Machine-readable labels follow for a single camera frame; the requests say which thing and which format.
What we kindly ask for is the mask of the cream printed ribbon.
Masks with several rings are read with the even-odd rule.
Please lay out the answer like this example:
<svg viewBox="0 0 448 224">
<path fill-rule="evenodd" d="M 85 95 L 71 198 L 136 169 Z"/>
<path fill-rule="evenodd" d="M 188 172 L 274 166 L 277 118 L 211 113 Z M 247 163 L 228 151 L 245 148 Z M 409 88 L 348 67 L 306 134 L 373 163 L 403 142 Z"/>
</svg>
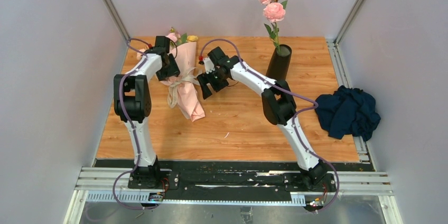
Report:
<svg viewBox="0 0 448 224">
<path fill-rule="evenodd" d="M 174 108 L 178 103 L 178 87 L 184 82 L 189 82 L 194 85 L 199 85 L 199 81 L 197 80 L 198 75 L 194 75 L 196 67 L 189 68 L 185 70 L 178 76 L 173 83 L 169 85 L 169 93 L 167 96 L 167 104 L 170 108 Z"/>
</svg>

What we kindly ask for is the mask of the pink paper bouquet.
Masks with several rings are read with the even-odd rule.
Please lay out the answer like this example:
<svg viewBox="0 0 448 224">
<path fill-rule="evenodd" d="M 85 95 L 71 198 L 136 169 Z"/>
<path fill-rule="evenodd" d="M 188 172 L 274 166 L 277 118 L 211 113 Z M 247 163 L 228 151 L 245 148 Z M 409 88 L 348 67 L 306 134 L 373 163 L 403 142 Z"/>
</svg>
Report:
<svg viewBox="0 0 448 224">
<path fill-rule="evenodd" d="M 188 35 L 187 33 L 180 34 L 174 28 L 170 29 L 166 37 L 171 40 L 170 51 L 175 56 L 175 60 L 180 69 L 180 74 L 189 68 L 196 67 L 195 58 L 199 38 L 195 35 Z M 168 93 L 169 85 L 176 79 L 178 79 L 178 77 L 170 77 L 167 81 L 161 82 L 168 87 Z M 186 119 L 192 122 L 206 116 L 204 109 L 199 102 L 198 92 L 195 86 L 196 85 L 189 82 L 181 84 L 178 87 L 178 103 L 175 106 L 179 108 Z"/>
</svg>

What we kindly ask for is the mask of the black cylindrical vase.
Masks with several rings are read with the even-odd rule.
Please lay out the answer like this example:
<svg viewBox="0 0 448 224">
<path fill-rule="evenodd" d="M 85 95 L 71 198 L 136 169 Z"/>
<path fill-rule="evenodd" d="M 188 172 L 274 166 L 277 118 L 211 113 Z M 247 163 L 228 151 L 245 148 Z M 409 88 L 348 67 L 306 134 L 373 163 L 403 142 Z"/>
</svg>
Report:
<svg viewBox="0 0 448 224">
<path fill-rule="evenodd" d="M 280 44 L 279 50 L 276 48 L 270 59 L 266 76 L 275 80 L 286 80 L 292 49 L 286 44 Z"/>
</svg>

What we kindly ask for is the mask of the pink rose stem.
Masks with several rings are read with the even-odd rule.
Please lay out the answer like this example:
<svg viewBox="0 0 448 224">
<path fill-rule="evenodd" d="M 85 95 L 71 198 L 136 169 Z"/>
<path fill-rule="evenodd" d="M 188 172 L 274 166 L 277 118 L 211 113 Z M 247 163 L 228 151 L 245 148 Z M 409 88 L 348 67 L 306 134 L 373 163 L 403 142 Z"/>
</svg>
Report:
<svg viewBox="0 0 448 224">
<path fill-rule="evenodd" d="M 263 6 L 263 16 L 269 22 L 265 23 L 265 29 L 268 33 L 269 39 L 275 46 L 277 55 L 287 56 L 289 53 L 284 51 L 279 41 L 279 27 L 278 22 L 282 21 L 286 15 L 287 0 L 258 0 Z"/>
</svg>

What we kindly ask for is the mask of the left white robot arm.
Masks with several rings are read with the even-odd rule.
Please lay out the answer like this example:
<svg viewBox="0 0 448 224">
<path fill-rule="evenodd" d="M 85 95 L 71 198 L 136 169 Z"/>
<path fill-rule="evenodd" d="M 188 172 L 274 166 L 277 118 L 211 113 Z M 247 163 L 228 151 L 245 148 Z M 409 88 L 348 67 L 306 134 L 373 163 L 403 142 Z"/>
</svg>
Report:
<svg viewBox="0 0 448 224">
<path fill-rule="evenodd" d="M 161 184 L 162 175 L 148 125 L 152 110 L 148 82 L 153 76 L 165 81 L 180 75 L 175 57 L 170 52 L 171 43 L 168 37 L 157 36 L 153 46 L 139 51 L 141 58 L 132 69 L 114 76 L 114 111 L 128 129 L 134 150 L 135 166 L 130 178 L 150 189 Z"/>
</svg>

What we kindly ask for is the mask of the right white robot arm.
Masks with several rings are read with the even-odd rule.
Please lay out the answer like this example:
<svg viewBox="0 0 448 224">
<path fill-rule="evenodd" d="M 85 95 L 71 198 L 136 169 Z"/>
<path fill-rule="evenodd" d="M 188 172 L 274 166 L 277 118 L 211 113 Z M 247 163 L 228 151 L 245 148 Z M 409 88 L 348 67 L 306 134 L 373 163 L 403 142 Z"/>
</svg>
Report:
<svg viewBox="0 0 448 224">
<path fill-rule="evenodd" d="M 220 47 L 206 57 L 199 56 L 205 72 L 197 80 L 204 99 L 229 86 L 228 79 L 242 83 L 261 97 L 266 120 L 277 126 L 293 149 L 301 170 L 302 185 L 315 191 L 323 183 L 327 169 L 307 140 L 297 115 L 294 93 L 285 80 L 274 80 L 251 68 L 240 56 L 228 57 Z"/>
</svg>

